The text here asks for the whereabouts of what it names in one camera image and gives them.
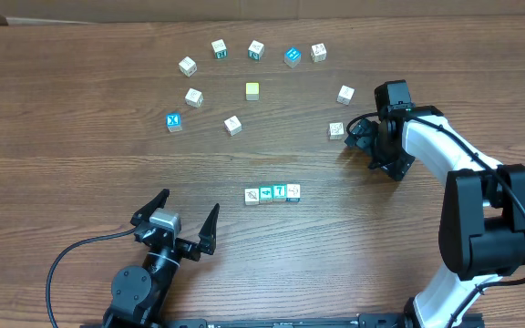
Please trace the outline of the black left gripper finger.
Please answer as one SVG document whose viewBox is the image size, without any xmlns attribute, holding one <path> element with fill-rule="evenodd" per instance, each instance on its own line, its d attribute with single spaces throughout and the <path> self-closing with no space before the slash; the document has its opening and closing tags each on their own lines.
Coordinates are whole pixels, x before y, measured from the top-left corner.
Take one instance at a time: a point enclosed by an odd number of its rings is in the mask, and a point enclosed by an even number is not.
<svg viewBox="0 0 525 328">
<path fill-rule="evenodd" d="M 142 206 L 132 215 L 130 224 L 133 226 L 139 226 L 143 221 L 149 222 L 149 218 L 155 210 L 163 209 L 165 207 L 169 195 L 170 191 L 168 189 L 161 190 L 155 198 Z"/>
<path fill-rule="evenodd" d="M 220 211 L 220 204 L 216 203 L 208 215 L 206 221 L 202 225 L 199 232 L 199 248 L 200 252 L 212 255 L 216 250 L 216 229 L 218 216 Z"/>
</svg>

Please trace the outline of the leaf drawing wooden block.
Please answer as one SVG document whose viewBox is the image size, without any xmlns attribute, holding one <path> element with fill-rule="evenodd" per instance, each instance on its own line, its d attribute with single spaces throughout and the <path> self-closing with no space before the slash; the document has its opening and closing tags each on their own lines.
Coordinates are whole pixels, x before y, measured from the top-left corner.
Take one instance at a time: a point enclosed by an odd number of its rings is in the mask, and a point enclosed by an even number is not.
<svg viewBox="0 0 525 328">
<path fill-rule="evenodd" d="M 258 205 L 260 203 L 260 194 L 258 188 L 244 190 L 244 203 L 247 206 Z"/>
</svg>

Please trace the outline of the green 4 wooden block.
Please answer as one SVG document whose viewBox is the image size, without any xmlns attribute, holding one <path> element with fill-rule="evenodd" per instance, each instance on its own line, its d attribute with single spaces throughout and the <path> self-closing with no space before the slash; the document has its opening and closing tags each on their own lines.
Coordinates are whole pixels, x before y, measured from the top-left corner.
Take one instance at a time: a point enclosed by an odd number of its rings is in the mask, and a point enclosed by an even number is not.
<svg viewBox="0 0 525 328">
<path fill-rule="evenodd" d="M 272 186 L 261 186 L 259 188 L 259 203 L 272 203 L 273 202 L 273 187 Z"/>
</svg>

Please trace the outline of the green 7 wooden block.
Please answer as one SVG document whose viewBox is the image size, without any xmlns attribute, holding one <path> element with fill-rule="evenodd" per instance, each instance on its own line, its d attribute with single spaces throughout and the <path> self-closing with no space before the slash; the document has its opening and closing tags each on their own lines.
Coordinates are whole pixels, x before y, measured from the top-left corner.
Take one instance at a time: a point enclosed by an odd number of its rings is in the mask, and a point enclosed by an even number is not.
<svg viewBox="0 0 525 328">
<path fill-rule="evenodd" d="M 273 191 L 273 202 L 286 201 L 286 185 L 285 184 L 272 185 L 272 191 Z"/>
</svg>

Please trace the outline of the wooden block blue side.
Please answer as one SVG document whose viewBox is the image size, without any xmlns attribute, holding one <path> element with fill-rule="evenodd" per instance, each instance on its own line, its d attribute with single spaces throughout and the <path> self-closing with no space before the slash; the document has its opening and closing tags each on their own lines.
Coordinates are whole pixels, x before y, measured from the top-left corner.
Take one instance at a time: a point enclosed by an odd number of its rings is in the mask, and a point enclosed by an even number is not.
<svg viewBox="0 0 525 328">
<path fill-rule="evenodd" d="M 286 185 L 286 200 L 288 202 L 299 202 L 301 198 L 301 186 L 299 184 Z"/>
</svg>

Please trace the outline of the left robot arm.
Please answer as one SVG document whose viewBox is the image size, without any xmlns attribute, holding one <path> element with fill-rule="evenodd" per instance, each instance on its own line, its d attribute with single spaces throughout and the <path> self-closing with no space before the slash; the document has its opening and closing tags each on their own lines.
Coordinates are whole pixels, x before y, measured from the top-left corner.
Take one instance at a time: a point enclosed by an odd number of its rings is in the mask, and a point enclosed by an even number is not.
<svg viewBox="0 0 525 328">
<path fill-rule="evenodd" d="M 125 267 L 113 278 L 103 327 L 161 327 L 161 308 L 181 261 L 198 261 L 215 252 L 220 205 L 215 204 L 204 221 L 200 240 L 187 241 L 178 236 L 180 215 L 165 208 L 169 195 L 169 190 L 162 190 L 132 215 L 135 241 L 149 250 L 140 266 Z"/>
</svg>

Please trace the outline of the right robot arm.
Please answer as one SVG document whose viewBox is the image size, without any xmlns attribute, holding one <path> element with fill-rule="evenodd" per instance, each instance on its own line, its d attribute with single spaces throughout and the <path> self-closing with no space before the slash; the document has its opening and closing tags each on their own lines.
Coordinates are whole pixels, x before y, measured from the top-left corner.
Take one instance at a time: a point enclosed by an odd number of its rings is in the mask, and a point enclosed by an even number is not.
<svg viewBox="0 0 525 328">
<path fill-rule="evenodd" d="M 407 82 L 376 87 L 376 111 L 352 119 L 345 143 L 370 169 L 400 181 L 420 160 L 443 184 L 442 265 L 401 313 L 361 313 L 358 327 L 482 327 L 469 308 L 488 288 L 525 284 L 525 166 L 505 165 L 462 138 L 434 106 L 417 106 Z"/>
</svg>

